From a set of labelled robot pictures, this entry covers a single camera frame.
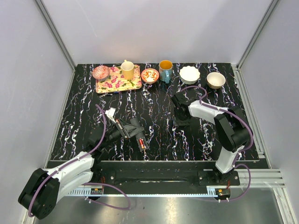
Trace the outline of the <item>red orange battery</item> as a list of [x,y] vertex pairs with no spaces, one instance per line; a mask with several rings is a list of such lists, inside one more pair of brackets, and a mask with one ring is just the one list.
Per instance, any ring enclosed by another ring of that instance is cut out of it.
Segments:
[[145,149],[145,145],[144,145],[143,139],[139,139],[139,142],[140,142],[141,148]]

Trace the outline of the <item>black remote control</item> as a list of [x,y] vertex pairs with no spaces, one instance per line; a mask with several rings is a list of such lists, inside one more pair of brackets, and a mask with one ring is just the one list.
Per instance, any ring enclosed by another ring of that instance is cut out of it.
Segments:
[[137,140],[137,144],[139,146],[140,151],[149,149],[149,145],[148,145],[145,137],[137,137],[136,140]]

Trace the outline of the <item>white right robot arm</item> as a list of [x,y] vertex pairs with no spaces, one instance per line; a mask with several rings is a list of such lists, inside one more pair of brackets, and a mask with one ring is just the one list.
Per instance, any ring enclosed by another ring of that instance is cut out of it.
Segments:
[[202,100],[187,100],[183,93],[171,97],[178,126],[187,126],[191,118],[199,118],[215,125],[221,152],[216,161],[213,181],[223,185],[229,180],[229,172],[234,169],[237,155],[254,143],[253,132],[238,106],[218,107]]

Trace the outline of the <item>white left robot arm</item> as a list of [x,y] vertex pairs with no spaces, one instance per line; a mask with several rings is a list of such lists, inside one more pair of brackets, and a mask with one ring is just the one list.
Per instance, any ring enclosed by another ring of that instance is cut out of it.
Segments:
[[103,155],[102,149],[124,138],[144,137],[144,128],[138,118],[128,123],[116,119],[114,127],[106,131],[105,125],[90,131],[86,147],[73,159],[51,169],[36,169],[18,197],[18,203],[28,210],[29,215],[44,219],[56,204],[82,184],[97,184],[101,180],[96,170]]

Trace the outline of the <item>white scalloped bowl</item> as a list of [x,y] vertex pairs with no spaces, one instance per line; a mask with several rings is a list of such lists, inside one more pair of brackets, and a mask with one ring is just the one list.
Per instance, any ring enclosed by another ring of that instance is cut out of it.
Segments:
[[179,77],[184,84],[194,84],[200,78],[200,72],[193,66],[185,66],[179,72]]

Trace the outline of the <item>blue mug orange inside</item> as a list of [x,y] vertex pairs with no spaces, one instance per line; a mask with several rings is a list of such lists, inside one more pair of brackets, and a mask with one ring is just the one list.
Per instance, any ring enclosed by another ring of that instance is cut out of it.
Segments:
[[172,76],[173,64],[169,60],[163,60],[159,63],[159,78],[168,84]]

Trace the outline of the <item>orange floral small bowl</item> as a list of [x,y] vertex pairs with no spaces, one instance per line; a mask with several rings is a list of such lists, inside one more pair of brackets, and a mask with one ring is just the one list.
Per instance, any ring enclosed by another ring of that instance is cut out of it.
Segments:
[[144,83],[153,84],[159,79],[159,72],[156,69],[145,69],[141,73],[141,79]]

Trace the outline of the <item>beige round bowl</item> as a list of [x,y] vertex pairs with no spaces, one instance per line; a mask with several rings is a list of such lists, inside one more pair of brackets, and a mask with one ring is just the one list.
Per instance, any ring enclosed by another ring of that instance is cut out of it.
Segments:
[[219,89],[226,83],[226,78],[219,72],[211,72],[206,77],[207,84],[212,89]]

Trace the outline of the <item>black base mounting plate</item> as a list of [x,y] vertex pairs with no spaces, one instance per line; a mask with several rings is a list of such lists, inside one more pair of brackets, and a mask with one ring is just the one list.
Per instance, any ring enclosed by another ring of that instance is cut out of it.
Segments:
[[195,186],[240,186],[237,171],[221,174],[214,161],[101,161],[92,182],[188,183]]

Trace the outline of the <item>floral rectangular tray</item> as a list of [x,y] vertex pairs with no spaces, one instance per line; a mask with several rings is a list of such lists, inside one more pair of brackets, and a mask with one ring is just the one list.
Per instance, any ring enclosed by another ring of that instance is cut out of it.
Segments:
[[132,80],[126,80],[120,66],[110,67],[110,76],[104,80],[96,80],[95,91],[98,94],[113,93],[120,91],[137,90],[142,86],[140,66],[134,65]]

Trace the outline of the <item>yellow mug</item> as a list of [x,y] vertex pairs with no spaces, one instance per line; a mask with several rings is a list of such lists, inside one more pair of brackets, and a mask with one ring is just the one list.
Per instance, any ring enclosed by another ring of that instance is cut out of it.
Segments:
[[131,61],[124,60],[121,64],[121,70],[126,80],[132,80],[134,77],[134,64]]

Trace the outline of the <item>pink patterned bowl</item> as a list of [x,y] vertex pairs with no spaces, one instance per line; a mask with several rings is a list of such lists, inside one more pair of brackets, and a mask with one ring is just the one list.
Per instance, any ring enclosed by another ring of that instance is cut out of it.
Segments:
[[101,65],[94,68],[92,72],[92,76],[96,80],[100,80],[100,81],[105,81],[109,77],[109,75],[110,75],[110,68],[105,65]]

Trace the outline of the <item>left connector box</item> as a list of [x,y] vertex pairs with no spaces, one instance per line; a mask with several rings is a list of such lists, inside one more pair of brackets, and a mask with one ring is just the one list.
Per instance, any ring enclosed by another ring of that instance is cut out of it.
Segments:
[[90,194],[91,195],[102,195],[104,191],[103,186],[91,186]]

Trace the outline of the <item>connector box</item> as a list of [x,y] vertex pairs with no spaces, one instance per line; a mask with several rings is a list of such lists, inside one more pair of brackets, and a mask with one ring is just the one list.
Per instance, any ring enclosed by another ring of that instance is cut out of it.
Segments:
[[224,198],[228,197],[228,198],[230,198],[231,189],[229,189],[229,188],[227,188],[227,189],[217,189],[216,190],[216,195],[218,197],[224,197]]
[[91,195],[102,195],[104,191],[103,186],[91,186],[90,194]]

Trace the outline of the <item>right connector box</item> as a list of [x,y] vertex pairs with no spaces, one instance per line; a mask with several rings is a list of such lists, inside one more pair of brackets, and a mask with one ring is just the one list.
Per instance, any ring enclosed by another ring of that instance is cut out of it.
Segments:
[[224,198],[228,197],[228,198],[230,198],[231,189],[229,189],[229,188],[227,188],[227,189],[217,189],[216,190],[216,195],[218,197],[224,197]]

